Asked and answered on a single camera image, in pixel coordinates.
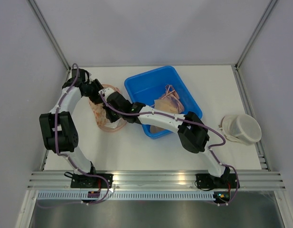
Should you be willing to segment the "floral mesh laundry bag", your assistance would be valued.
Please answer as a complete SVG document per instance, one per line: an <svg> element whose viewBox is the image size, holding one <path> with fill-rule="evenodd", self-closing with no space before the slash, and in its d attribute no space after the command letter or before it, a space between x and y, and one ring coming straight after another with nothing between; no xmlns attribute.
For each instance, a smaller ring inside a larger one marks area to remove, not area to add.
<svg viewBox="0 0 293 228"><path fill-rule="evenodd" d="M92 99L89 98L89 105L94 113L97 126L105 132L116 132L122 129L127 122L124 119L118 119L116 122L110 122L106 117L106 110L103 104L94 104Z"/></svg>

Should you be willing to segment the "white mesh laundry bag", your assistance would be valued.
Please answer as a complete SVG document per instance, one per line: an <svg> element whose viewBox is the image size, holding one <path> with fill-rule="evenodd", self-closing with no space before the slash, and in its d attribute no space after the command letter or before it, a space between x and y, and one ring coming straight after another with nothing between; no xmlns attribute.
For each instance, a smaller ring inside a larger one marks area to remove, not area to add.
<svg viewBox="0 0 293 228"><path fill-rule="evenodd" d="M244 145L252 145L262 138L259 123L247 114L224 116L219 129L227 140Z"/></svg>

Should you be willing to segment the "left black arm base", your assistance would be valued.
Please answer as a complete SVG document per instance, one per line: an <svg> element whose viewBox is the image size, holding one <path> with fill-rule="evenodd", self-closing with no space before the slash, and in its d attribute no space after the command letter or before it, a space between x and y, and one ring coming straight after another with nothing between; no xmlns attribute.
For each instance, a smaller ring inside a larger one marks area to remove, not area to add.
<svg viewBox="0 0 293 228"><path fill-rule="evenodd" d="M106 189L107 184L104 179L107 180L109 188L112 187L113 174L111 173L99 173L98 177L87 177L82 174L74 174L71 172L65 172L64 176L71 179L71 188L81 188L81 189Z"/></svg>

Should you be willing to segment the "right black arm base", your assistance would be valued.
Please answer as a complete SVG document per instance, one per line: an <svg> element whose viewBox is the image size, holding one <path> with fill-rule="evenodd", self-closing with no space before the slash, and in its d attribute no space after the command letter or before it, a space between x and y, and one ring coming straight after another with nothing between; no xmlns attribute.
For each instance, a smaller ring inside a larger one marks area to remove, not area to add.
<svg viewBox="0 0 293 228"><path fill-rule="evenodd" d="M239 181L234 173L215 177L208 173L196 174L196 185L200 190L214 190L214 189L235 189L240 187Z"/></svg>

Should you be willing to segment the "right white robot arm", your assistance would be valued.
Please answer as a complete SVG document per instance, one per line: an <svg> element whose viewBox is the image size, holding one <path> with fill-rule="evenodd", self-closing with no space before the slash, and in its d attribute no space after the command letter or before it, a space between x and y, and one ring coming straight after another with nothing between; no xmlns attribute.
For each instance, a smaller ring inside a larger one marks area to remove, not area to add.
<svg viewBox="0 0 293 228"><path fill-rule="evenodd" d="M213 147L226 144L218 131L203 124L194 113L171 114L152 108L143 103L131 103L111 88L99 91L108 118L111 121L122 118L131 124L157 126L178 135L182 147L198 154L207 165L212 184L221 188L228 182L230 166L223 164L213 153Z"/></svg>

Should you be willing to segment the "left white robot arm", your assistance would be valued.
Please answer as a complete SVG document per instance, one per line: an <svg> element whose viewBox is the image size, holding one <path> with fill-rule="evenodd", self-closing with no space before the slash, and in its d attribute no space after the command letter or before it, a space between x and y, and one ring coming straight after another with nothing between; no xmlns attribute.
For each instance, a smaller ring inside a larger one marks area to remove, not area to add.
<svg viewBox="0 0 293 228"><path fill-rule="evenodd" d="M45 148L67 160L76 174L83 174L81 182L93 188L98 177L94 165L78 146L79 136L72 113L82 97L89 98L95 105L102 104L99 91L103 86L97 79L91 80L85 69L74 68L71 73L71 78L63 84L57 104L49 113L40 115L39 123Z"/></svg>

